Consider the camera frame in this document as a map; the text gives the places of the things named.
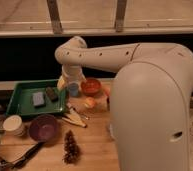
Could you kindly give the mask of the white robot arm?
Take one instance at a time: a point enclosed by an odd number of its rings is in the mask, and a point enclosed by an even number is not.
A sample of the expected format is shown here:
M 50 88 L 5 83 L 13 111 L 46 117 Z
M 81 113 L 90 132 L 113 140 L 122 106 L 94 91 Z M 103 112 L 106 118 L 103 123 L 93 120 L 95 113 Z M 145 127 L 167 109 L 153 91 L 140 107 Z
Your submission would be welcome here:
M 120 171 L 190 171 L 190 49 L 176 43 L 89 48 L 75 36 L 55 58 L 116 74 L 110 112 Z

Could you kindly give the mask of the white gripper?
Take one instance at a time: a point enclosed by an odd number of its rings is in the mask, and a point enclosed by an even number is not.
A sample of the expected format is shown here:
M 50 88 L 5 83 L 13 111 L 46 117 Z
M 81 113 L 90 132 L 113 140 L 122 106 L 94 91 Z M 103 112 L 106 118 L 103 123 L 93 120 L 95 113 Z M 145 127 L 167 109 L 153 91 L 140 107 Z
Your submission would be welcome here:
M 85 76 L 81 66 L 63 65 L 62 75 L 57 82 L 57 89 L 61 91 L 70 83 L 75 82 L 80 84 L 84 80 Z

